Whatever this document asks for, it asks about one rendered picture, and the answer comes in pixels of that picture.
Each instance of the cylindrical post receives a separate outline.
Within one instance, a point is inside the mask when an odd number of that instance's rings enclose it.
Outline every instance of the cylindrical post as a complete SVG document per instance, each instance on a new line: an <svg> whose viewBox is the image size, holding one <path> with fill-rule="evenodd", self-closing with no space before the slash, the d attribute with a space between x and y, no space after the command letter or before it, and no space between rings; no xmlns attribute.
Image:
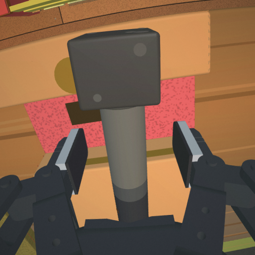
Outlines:
<svg viewBox="0 0 255 255"><path fill-rule="evenodd" d="M100 110L119 221L149 217L145 107Z"/></svg>

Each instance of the black cube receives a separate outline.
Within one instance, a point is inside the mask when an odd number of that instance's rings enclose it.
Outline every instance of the black cube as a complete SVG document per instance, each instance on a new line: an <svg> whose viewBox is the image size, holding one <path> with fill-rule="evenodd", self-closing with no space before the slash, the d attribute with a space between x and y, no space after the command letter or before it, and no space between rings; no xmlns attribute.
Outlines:
<svg viewBox="0 0 255 255"><path fill-rule="evenodd" d="M160 103L160 35L151 29L89 33L67 43L81 110Z"/></svg>

